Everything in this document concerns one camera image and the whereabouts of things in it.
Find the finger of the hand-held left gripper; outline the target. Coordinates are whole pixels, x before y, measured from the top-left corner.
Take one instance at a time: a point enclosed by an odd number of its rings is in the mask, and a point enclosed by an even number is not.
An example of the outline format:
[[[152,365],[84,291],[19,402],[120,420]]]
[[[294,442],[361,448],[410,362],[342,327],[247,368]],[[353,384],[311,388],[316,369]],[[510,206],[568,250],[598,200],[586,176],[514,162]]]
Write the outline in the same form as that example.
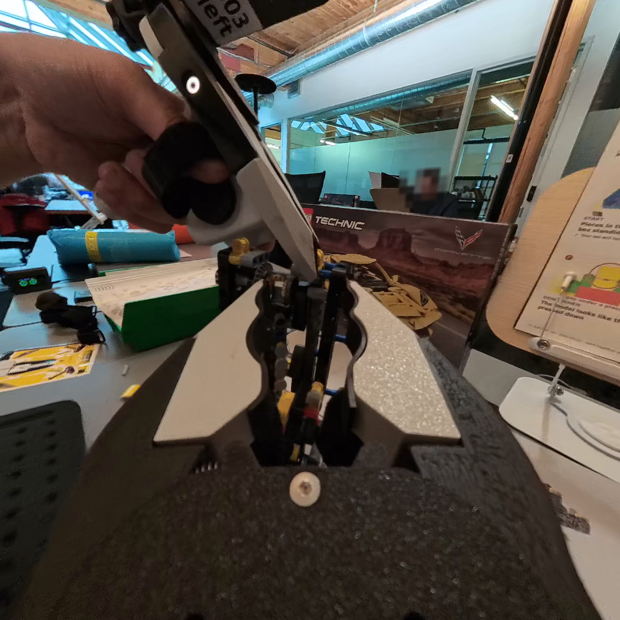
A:
[[[257,117],[249,108],[247,102],[243,100],[242,103],[244,104],[244,107],[240,107],[233,102],[232,98],[225,93],[222,87],[218,87],[218,90],[223,97],[226,106],[233,114],[233,119],[239,125],[241,136],[246,140],[251,151],[250,155],[247,156],[247,159],[249,159],[248,162],[241,165],[240,169],[234,173],[234,177],[232,179],[232,184],[234,185],[237,195],[237,205],[235,214],[232,217],[232,223],[226,224],[230,231],[227,233],[227,236],[223,238],[223,240],[227,241],[230,238],[246,237],[251,242],[251,245],[261,245],[269,241],[276,241],[275,237],[251,205],[249,192],[241,189],[241,186],[237,182],[236,175],[253,159],[265,158],[269,163],[274,165],[277,171],[280,172],[285,179],[286,177],[284,176],[284,173],[280,169],[279,165],[276,163],[275,158],[270,153],[269,147],[260,136],[260,132],[257,128]]]
[[[314,282],[319,271],[319,244],[286,179],[265,158],[253,159],[236,178],[240,188],[249,192],[251,205],[290,258],[298,277]]]

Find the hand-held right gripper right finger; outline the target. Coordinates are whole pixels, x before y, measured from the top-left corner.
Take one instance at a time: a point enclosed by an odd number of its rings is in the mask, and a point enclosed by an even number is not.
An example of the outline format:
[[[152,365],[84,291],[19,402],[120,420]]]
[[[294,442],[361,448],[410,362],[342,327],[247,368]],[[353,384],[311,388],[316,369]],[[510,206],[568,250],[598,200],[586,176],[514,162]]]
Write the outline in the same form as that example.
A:
[[[457,446],[453,414],[418,337],[371,293],[350,283],[352,321],[361,329],[361,351],[352,365],[356,414],[353,433],[396,461],[405,446]]]

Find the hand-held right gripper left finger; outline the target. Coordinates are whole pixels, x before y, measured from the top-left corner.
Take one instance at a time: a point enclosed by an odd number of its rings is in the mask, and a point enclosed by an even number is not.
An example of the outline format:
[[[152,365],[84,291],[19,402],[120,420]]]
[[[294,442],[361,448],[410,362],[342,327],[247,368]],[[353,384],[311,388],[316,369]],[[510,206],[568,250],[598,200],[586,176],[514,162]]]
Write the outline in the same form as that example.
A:
[[[251,445],[247,411],[263,396],[264,380],[247,334],[259,317],[262,286],[253,284],[197,334],[154,434],[156,445]]]

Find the black yellow lego car chassis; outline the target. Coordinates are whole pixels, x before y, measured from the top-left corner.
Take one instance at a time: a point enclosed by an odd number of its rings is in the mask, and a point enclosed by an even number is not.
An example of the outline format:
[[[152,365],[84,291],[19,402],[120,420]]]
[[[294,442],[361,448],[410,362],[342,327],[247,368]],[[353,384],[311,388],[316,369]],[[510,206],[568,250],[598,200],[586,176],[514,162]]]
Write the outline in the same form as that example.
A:
[[[257,302],[246,342],[263,386],[245,411],[251,447],[263,466],[351,466],[363,445],[354,432],[353,363],[367,337],[353,317],[350,262],[325,262],[306,282],[279,245],[251,251],[246,238],[218,252],[222,313],[250,292]]]

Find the lego set cardboard box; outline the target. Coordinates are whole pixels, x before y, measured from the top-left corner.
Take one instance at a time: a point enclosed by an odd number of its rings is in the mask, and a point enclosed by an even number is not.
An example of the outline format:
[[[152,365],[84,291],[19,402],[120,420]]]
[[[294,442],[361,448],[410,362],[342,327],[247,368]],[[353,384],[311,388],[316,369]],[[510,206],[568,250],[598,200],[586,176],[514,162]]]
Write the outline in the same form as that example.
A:
[[[330,205],[303,205],[322,250],[376,259],[424,292],[441,317],[430,342],[460,369],[515,225]]]

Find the person's left hand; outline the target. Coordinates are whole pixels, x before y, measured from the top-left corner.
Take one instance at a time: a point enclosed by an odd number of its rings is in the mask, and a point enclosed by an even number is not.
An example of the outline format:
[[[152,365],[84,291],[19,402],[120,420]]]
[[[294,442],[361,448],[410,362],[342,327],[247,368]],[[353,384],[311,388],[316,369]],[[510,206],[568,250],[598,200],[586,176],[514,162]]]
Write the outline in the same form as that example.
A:
[[[113,216],[169,232],[185,220],[164,211],[141,170],[151,144],[188,112],[124,56],[1,33],[1,187],[36,174],[66,175]]]

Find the black round disc lamp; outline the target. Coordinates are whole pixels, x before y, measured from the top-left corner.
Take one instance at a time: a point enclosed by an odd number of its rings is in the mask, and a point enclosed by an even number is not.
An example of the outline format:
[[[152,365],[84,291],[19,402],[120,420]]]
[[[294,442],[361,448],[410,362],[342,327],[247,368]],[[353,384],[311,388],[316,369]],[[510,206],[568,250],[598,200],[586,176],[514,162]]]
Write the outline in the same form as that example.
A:
[[[252,94],[252,104],[256,109],[260,96],[271,96],[277,89],[274,81],[260,74],[239,73],[234,80],[242,92]]]

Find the black office chair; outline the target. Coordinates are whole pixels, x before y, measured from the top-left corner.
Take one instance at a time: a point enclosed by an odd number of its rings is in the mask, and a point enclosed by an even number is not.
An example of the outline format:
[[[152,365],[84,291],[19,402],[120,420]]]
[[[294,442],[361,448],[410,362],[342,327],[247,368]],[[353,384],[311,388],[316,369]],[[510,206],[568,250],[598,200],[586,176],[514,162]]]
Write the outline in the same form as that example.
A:
[[[320,203],[326,171],[309,174],[285,173],[284,176],[300,204],[317,205]]]

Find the green plastic bin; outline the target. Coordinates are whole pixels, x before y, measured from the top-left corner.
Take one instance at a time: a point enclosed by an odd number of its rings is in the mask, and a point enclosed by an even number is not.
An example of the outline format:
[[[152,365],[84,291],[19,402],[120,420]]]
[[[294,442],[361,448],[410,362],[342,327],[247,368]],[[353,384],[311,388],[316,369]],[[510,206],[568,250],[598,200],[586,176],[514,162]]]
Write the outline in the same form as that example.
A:
[[[136,352],[195,336],[220,312],[215,258],[107,271],[85,280],[98,310]]]

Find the white rounded pad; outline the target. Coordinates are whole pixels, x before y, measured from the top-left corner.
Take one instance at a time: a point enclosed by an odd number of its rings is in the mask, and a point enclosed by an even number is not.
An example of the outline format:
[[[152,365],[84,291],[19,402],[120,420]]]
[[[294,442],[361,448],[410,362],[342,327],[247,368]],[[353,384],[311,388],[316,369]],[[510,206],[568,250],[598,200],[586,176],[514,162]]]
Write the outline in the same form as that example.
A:
[[[518,433],[619,482],[619,388],[566,366],[518,378],[499,406]]]

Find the teal rolled cloth bundle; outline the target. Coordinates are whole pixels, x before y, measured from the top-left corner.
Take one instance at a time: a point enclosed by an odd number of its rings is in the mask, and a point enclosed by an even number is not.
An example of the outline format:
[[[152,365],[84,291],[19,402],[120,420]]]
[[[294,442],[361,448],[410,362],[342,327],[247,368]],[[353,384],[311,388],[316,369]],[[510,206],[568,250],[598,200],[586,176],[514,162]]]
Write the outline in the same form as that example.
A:
[[[47,232],[61,265],[178,262],[173,232],[135,229],[51,229]]]

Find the black handheld device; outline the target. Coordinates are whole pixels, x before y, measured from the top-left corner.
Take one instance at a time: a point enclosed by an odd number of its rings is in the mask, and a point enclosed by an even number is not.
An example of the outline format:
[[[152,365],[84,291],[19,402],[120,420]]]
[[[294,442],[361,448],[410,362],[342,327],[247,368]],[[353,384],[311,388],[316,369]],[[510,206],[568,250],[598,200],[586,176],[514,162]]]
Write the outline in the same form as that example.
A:
[[[53,290],[42,291],[36,298],[35,307],[41,322],[72,329],[81,345],[101,345],[106,342],[99,328],[96,306],[70,305],[67,298]]]

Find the small printed leaflet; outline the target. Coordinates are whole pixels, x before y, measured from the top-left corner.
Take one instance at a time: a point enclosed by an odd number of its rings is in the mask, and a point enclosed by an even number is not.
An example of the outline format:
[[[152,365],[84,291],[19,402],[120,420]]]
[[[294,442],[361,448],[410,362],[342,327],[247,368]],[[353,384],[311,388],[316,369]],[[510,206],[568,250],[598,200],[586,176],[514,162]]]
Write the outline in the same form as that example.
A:
[[[101,346],[69,343],[5,352],[1,393],[89,375]]]

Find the wooden board instruction sheet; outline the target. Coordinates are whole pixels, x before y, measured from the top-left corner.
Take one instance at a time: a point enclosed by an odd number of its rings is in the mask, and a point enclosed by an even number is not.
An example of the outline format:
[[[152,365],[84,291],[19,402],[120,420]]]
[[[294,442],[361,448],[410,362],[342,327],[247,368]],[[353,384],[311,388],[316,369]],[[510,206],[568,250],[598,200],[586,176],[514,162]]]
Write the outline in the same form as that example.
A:
[[[619,128],[539,198],[486,308],[501,340],[619,383]]]

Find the red office chair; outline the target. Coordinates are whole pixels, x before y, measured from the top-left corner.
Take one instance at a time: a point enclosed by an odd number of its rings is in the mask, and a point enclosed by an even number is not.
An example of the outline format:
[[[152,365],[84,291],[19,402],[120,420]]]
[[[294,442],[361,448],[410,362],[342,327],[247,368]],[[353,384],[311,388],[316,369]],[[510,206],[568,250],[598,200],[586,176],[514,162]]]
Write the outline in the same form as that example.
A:
[[[24,193],[1,197],[1,236],[33,240],[51,228],[46,203]]]

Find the black device green lights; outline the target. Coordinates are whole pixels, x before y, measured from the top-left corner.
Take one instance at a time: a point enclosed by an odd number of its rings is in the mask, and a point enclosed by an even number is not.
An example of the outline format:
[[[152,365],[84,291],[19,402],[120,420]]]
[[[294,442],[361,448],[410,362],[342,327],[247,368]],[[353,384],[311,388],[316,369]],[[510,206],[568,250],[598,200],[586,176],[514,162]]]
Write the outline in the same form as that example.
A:
[[[53,288],[50,272],[43,266],[4,268],[1,270],[1,280],[14,295]]]

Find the silver ventilation duct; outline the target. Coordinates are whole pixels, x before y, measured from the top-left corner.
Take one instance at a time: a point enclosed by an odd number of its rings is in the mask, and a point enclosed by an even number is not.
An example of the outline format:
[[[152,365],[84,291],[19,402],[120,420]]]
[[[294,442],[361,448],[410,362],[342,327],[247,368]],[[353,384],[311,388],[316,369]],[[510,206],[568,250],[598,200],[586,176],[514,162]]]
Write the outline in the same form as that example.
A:
[[[477,1],[403,1],[287,59],[267,77],[277,87],[288,85],[473,4]]]

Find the wooden door post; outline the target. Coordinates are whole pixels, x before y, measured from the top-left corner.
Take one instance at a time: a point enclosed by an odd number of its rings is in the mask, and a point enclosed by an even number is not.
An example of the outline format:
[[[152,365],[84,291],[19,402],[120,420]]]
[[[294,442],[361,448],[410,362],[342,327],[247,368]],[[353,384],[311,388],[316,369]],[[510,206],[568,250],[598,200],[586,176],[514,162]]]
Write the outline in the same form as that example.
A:
[[[595,1],[555,1],[532,68],[525,99],[493,191],[488,219],[512,224],[569,81]]]

